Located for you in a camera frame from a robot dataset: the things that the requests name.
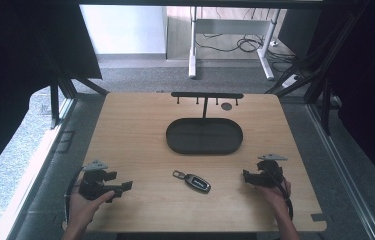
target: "wrist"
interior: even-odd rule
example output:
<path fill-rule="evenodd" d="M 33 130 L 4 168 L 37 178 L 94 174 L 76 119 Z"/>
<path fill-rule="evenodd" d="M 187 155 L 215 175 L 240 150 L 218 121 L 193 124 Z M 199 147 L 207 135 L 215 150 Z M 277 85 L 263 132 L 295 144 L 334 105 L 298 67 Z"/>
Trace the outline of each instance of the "wrist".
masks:
<path fill-rule="evenodd" d="M 289 208 L 285 201 L 273 202 L 271 208 L 276 216 L 289 216 Z"/>
<path fill-rule="evenodd" d="M 76 224 L 69 224 L 66 228 L 62 240 L 77 240 L 81 239 L 86 231 L 86 227 L 80 227 Z"/>

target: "key fob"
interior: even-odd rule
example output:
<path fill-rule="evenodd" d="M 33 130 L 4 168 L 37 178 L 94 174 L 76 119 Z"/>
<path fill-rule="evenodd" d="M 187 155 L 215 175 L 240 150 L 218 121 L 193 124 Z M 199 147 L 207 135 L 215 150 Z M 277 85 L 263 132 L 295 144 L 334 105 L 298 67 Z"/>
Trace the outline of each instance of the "key fob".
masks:
<path fill-rule="evenodd" d="M 184 181 L 199 191 L 208 193 L 211 190 L 211 185 L 208 182 L 194 174 L 186 174 Z"/>

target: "black tray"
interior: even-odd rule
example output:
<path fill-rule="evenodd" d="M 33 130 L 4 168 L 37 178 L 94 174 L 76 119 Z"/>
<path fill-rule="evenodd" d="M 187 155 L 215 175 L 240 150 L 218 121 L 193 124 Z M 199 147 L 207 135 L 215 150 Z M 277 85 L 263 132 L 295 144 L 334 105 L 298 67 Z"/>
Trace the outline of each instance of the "black tray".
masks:
<path fill-rule="evenodd" d="M 243 131 L 226 118 L 181 118 L 168 126 L 166 140 L 181 154 L 230 154 L 239 149 Z"/>

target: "wooden table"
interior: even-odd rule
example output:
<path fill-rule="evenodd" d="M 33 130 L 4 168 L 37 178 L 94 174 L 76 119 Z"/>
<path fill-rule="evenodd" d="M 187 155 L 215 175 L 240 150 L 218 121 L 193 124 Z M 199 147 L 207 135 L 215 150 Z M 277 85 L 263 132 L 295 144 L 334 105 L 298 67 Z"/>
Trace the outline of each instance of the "wooden table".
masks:
<path fill-rule="evenodd" d="M 230 111 L 221 104 L 231 103 Z M 201 117 L 203 99 L 168 93 L 110 93 L 97 122 L 84 164 L 99 159 L 116 180 L 134 181 L 133 188 L 104 204 L 89 225 L 101 232 L 259 232 L 277 231 L 272 212 L 260 193 L 243 179 L 242 170 L 257 173 L 257 156 L 274 153 L 292 182 L 294 224 L 298 231 L 324 231 L 309 177 L 278 98 L 245 95 L 235 100 L 209 99 L 207 117 L 234 120 L 243 129 L 243 143 L 229 155 L 181 155 L 166 143 L 166 128 L 178 119 Z M 172 176 L 174 170 L 196 174 L 212 185 L 208 194 L 190 189 Z"/>

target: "black stand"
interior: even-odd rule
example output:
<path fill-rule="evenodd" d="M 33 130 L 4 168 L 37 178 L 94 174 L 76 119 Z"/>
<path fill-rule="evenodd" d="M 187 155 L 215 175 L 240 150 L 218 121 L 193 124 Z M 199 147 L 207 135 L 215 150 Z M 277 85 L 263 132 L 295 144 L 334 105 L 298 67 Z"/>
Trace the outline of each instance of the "black stand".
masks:
<path fill-rule="evenodd" d="M 181 118 L 172 122 L 166 130 L 168 146 L 181 154 L 230 154 L 240 147 L 243 141 L 243 131 L 234 121 L 226 118 L 206 118 L 209 98 L 230 98 L 237 100 L 243 94 L 227 93 L 190 93 L 174 92 L 177 97 L 204 98 L 202 118 Z"/>

